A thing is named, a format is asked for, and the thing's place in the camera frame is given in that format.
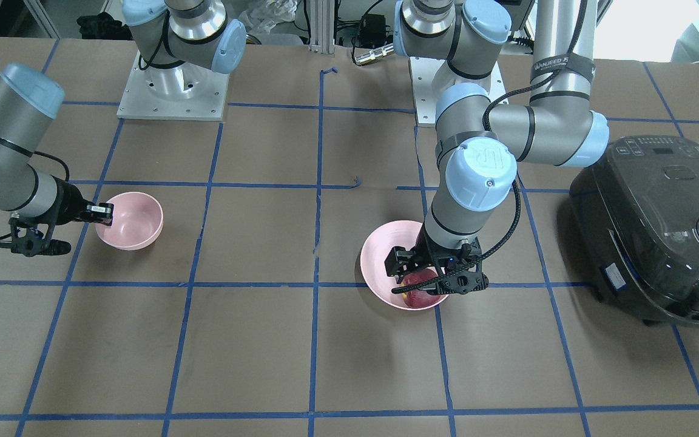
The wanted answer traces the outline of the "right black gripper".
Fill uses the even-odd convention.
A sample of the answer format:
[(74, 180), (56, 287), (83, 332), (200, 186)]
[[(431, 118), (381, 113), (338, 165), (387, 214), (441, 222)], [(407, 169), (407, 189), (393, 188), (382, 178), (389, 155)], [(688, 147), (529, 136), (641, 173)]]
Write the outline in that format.
[(57, 182), (56, 199), (47, 211), (36, 217), (9, 219), (9, 251), (25, 257), (69, 254), (72, 244), (53, 238), (57, 226), (69, 222), (112, 226), (113, 213), (113, 204), (94, 204), (86, 200), (76, 186), (68, 182)]

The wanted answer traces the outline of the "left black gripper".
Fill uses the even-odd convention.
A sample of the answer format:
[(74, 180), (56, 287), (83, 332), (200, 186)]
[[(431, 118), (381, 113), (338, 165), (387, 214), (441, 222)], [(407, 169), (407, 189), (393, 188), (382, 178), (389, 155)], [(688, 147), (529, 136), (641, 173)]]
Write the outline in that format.
[(436, 268), (437, 277), (420, 279), (415, 285), (424, 283), (424, 290), (431, 295), (466, 295), (472, 291), (485, 290), (489, 279), (482, 271), (484, 255), (477, 237), (458, 241), (458, 248), (447, 248), (436, 243), (426, 234), (417, 235), (411, 251), (403, 246), (394, 246), (385, 258), (385, 272), (402, 284), (408, 274)]

